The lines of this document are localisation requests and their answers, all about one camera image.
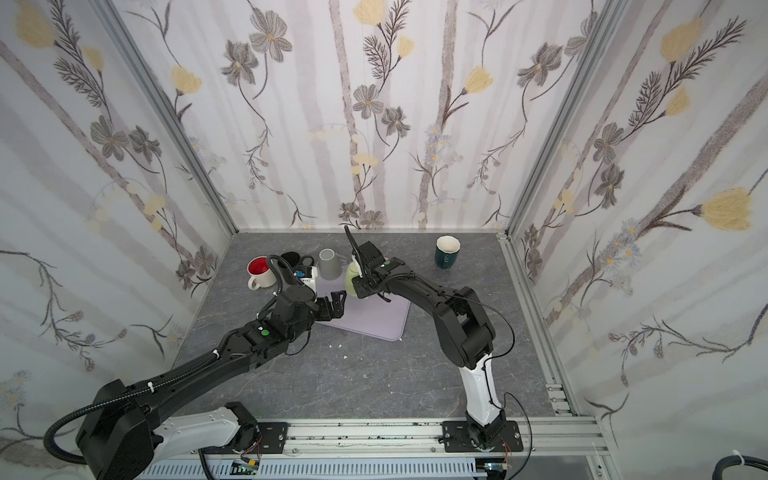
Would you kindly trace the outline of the light green ceramic mug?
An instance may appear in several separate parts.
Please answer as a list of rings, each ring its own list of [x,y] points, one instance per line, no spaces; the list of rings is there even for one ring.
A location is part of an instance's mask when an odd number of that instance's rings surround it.
[[[355,278],[358,278],[361,275],[360,266],[357,263],[356,260],[352,260],[352,262],[347,266],[347,270],[345,273],[345,290],[348,295],[357,298],[357,292],[355,290],[355,286],[353,284],[353,280]]]

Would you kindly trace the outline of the black ceramic mug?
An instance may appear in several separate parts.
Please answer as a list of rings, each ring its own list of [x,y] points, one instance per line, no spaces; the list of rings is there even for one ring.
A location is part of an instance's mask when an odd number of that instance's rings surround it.
[[[284,252],[280,255],[290,266],[291,269],[311,268],[315,265],[315,259],[312,255],[302,255],[296,251]]]

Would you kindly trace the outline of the cream mug red inside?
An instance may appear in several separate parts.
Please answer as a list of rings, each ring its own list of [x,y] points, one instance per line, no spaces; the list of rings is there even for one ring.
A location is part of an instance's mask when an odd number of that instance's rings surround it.
[[[249,274],[247,286],[252,291],[269,288],[277,283],[277,278],[266,256],[253,258],[247,265],[247,272]]]

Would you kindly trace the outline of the dark green ceramic mug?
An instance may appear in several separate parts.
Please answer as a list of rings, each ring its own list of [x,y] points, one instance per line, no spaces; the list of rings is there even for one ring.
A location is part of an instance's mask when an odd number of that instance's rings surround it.
[[[440,236],[435,244],[435,265],[443,270],[451,269],[458,258],[460,249],[461,243],[456,237]]]

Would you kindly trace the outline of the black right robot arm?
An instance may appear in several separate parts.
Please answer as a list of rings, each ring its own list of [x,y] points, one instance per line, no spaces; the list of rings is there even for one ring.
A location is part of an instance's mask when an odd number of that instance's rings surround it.
[[[507,417],[492,373],[496,332],[478,295],[469,287],[428,280],[403,260],[384,256],[373,243],[357,243],[349,228],[344,231],[359,269],[352,279],[359,299],[397,296],[432,316],[440,348],[462,378],[469,441],[489,450],[501,438]]]

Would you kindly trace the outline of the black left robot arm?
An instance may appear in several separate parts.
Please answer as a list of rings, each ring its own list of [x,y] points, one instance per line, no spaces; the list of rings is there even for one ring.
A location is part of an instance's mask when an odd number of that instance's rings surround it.
[[[340,290],[318,297],[308,287],[289,286],[210,353],[132,385],[114,380],[101,387],[76,435],[91,472],[98,479],[137,477],[161,445],[161,423],[222,383],[285,354],[314,323],[342,317],[346,296]]]

